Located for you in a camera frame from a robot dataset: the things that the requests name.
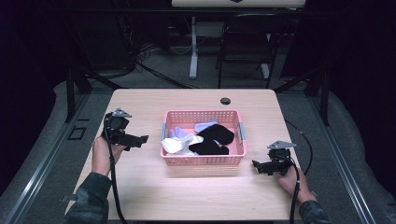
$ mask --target table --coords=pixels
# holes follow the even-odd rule
[[[235,3],[231,0],[173,0],[172,7],[304,7],[305,0],[243,0]],[[195,17],[191,20],[191,65],[190,79],[197,78],[198,52],[197,52],[197,22]],[[268,66],[262,65],[262,73],[265,76],[269,74]]]
[[[221,104],[223,97],[231,103]],[[276,140],[290,142],[273,91],[117,90],[106,113],[119,107],[133,115],[125,130],[128,134],[149,135],[141,148],[124,152],[116,167],[121,210],[127,220],[289,219],[290,195],[273,176],[259,175],[251,162],[269,161],[267,146]],[[167,166],[160,156],[165,111],[210,109],[239,111],[246,131],[247,155],[236,167]],[[290,152],[298,165],[294,149]],[[90,153],[76,189],[91,168]],[[119,219],[112,191],[108,200],[109,219]]]

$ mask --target laundry basket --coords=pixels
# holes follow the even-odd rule
[[[197,123],[215,119],[218,124],[234,133],[234,140],[226,147],[229,155],[210,156],[181,156],[167,153],[161,147],[161,156],[169,166],[180,165],[238,165],[247,153],[245,130],[241,116],[236,110],[178,110],[167,111],[163,119],[162,140],[168,137],[176,126],[186,133],[196,133],[194,126]]]

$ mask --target black chair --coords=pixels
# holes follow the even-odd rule
[[[242,13],[228,19],[222,29],[216,64],[219,69],[218,88],[221,87],[223,63],[256,63],[257,69],[262,63],[267,63],[270,64],[265,87],[268,89],[278,43],[288,26],[288,19],[279,14]]]

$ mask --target hand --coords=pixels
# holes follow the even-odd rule
[[[297,169],[300,174],[300,191],[297,196],[297,202],[302,204],[306,201],[316,201],[317,199],[308,189],[308,184],[306,183],[306,177],[303,171],[300,168]],[[297,174],[294,167],[291,166],[285,176],[282,176],[280,173],[276,173],[275,176],[280,186],[282,186],[289,194],[293,195],[297,182]]]
[[[113,150],[114,162],[120,159],[125,146],[111,145]],[[101,175],[108,176],[110,172],[110,152],[105,138],[99,136],[92,143],[92,171]]]

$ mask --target dark green sleeve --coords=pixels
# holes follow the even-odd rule
[[[63,223],[107,223],[111,181],[107,176],[90,173],[77,190],[77,200],[64,216]]]
[[[304,202],[301,204],[299,212],[304,224],[332,223],[318,202]]]

